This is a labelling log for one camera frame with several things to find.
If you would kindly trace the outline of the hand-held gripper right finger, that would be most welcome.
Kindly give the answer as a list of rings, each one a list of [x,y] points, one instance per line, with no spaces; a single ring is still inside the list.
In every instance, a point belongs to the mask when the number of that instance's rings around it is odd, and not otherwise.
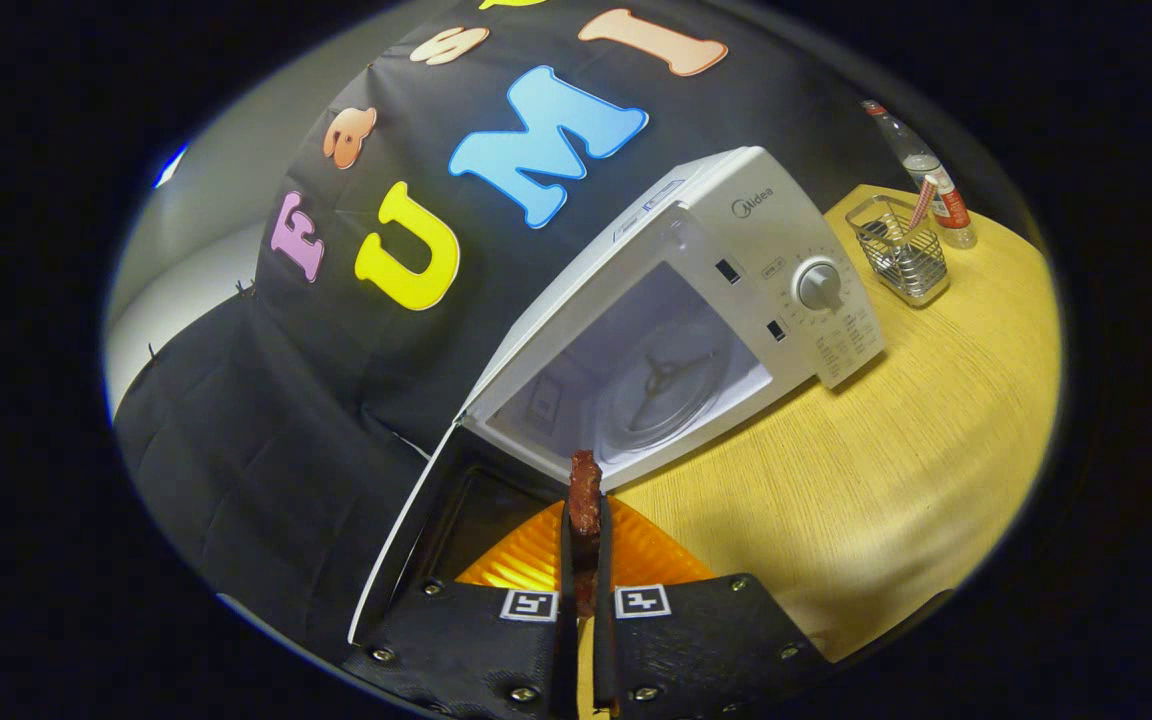
[[[617,498],[596,589],[594,706],[616,719],[760,719],[831,674],[753,574],[705,571]]]

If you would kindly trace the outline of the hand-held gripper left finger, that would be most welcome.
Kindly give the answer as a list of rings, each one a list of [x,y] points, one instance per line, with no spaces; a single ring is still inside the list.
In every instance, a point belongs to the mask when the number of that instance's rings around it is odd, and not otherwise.
[[[444,719],[577,715],[566,506],[550,503],[465,569],[416,575],[342,664],[367,691]]]

